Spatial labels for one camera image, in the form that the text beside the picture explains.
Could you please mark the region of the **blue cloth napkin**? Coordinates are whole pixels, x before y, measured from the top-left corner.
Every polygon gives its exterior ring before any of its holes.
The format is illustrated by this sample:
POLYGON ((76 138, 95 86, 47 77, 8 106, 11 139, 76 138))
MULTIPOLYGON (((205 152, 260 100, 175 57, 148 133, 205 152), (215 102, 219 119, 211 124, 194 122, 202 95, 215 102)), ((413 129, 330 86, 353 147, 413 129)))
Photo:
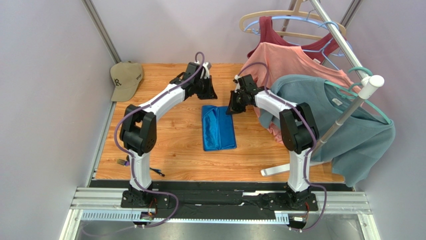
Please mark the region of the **blue cloth napkin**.
POLYGON ((202 142, 205 152, 237 148, 233 118, 227 114, 227 109, 227 106, 202 106, 202 142))

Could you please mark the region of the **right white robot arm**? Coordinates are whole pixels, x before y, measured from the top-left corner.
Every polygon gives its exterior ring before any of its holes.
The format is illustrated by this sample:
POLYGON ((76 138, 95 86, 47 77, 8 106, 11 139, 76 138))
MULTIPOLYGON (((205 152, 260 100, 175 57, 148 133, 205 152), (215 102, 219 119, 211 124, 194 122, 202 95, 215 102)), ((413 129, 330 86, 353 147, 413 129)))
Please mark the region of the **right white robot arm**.
POLYGON ((311 194, 308 164, 311 151, 319 137, 311 107, 303 102, 296 104, 265 90, 230 92, 226 114, 234 115, 246 111, 246 106, 255 106, 279 118, 281 139, 289 151, 289 198, 296 202, 311 194))

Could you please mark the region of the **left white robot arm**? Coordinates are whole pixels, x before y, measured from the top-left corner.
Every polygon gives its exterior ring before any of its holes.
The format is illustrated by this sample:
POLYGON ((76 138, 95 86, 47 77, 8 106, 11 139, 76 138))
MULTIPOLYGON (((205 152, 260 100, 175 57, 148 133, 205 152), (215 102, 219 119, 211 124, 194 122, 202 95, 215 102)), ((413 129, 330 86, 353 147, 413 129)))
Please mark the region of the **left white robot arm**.
POLYGON ((114 140, 123 142, 121 150, 128 154, 130 160, 128 191, 143 202, 155 194, 152 190, 150 155, 157 141, 157 122, 192 95, 197 95, 200 100, 217 99, 212 76, 193 78, 188 82, 175 78, 155 98, 140 105, 128 105, 115 129, 114 140))

